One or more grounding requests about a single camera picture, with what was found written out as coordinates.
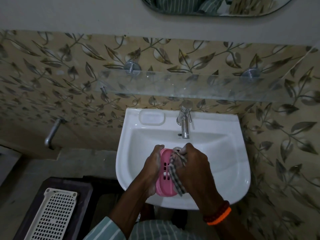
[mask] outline white ceramic sink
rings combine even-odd
[[[139,113],[146,110],[149,115],[154,111],[154,118],[159,113],[160,117],[163,116],[163,113],[162,124],[143,125]],[[250,167],[238,117],[233,114],[191,112],[190,139],[182,139],[178,135],[181,133],[181,126],[176,122],[178,113],[156,109],[126,110],[115,164],[122,188],[126,190],[139,174],[155,145],[164,144],[172,149],[190,142],[207,155],[217,190],[222,197],[230,204],[239,201],[250,186]],[[198,209],[188,193],[182,197],[160,197],[155,194],[148,198],[147,203],[175,209]]]

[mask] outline white plastic basket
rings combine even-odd
[[[24,240],[62,240],[77,202],[77,192],[47,188]]]

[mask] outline shirt sleeve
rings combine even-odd
[[[126,240],[126,237],[110,218],[105,217],[83,240]]]

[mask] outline cleaning rag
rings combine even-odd
[[[170,173],[170,178],[175,186],[176,192],[182,196],[185,194],[187,191],[185,187],[182,185],[182,182],[179,180],[179,177],[176,173],[177,168],[180,167],[185,167],[187,159],[186,159],[186,146],[183,148],[181,147],[175,147],[173,149],[173,153],[170,156],[170,161],[169,161],[169,173]]]

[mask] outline beaded bracelet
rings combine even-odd
[[[217,225],[222,222],[231,212],[229,201],[225,200],[216,213],[212,216],[204,216],[203,220],[209,225]]]

